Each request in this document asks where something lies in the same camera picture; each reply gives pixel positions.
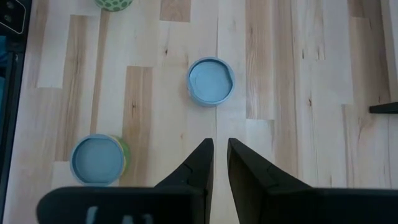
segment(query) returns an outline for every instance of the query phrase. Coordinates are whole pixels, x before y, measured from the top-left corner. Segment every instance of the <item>wooden floor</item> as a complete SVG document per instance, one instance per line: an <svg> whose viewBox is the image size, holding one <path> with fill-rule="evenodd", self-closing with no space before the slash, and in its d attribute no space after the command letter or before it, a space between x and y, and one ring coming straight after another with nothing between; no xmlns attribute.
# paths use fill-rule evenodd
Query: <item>wooden floor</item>
<svg viewBox="0 0 398 224"><path fill-rule="evenodd" d="M131 147L115 186L153 186L213 138L212 223L238 222L228 138L312 186L398 188L398 117L368 113L398 100L385 26L367 0L134 0L117 13L34 0L4 223L35 223L43 195L77 185L68 158L90 133ZM236 74L217 108L185 86L206 56Z"/></svg>

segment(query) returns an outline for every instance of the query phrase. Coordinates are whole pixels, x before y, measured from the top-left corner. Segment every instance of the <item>green container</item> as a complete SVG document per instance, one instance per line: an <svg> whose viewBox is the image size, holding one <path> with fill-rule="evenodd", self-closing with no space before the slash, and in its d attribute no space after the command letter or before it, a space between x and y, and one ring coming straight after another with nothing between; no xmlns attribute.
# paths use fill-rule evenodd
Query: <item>green container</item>
<svg viewBox="0 0 398 224"><path fill-rule="evenodd" d="M110 11L118 12L131 5L132 0L94 0L95 4L100 8Z"/></svg>

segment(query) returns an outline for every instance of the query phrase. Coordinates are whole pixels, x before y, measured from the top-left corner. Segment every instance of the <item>light blue lid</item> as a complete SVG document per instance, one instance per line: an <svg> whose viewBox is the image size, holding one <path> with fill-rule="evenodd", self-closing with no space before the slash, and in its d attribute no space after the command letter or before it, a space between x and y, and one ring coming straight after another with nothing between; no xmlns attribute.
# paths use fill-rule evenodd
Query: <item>light blue lid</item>
<svg viewBox="0 0 398 224"><path fill-rule="evenodd" d="M216 106L227 100L232 94L234 83L231 67L215 57L199 59L187 74L191 98L202 106Z"/></svg>
<svg viewBox="0 0 398 224"><path fill-rule="evenodd" d="M124 157L119 144L104 134L83 138L70 158L72 174L84 185L112 184L123 172Z"/></svg>

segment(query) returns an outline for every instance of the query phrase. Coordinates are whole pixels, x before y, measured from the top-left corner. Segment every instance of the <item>black object edge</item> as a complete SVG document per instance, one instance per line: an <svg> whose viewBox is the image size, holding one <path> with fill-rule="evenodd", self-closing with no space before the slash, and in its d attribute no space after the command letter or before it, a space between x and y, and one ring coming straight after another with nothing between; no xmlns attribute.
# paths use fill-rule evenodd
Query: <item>black object edge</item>
<svg viewBox="0 0 398 224"><path fill-rule="evenodd" d="M369 113L374 114L398 114L398 102L369 107Z"/></svg>

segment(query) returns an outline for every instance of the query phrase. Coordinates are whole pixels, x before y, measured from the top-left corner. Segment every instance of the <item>green polka dot cup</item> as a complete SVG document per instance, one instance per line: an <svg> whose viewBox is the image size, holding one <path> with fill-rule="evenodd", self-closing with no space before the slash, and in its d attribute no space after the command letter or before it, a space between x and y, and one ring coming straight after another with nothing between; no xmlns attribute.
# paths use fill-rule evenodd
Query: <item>green polka dot cup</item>
<svg viewBox="0 0 398 224"><path fill-rule="evenodd" d="M131 5L132 0L94 0L95 4L110 12L118 12Z"/></svg>

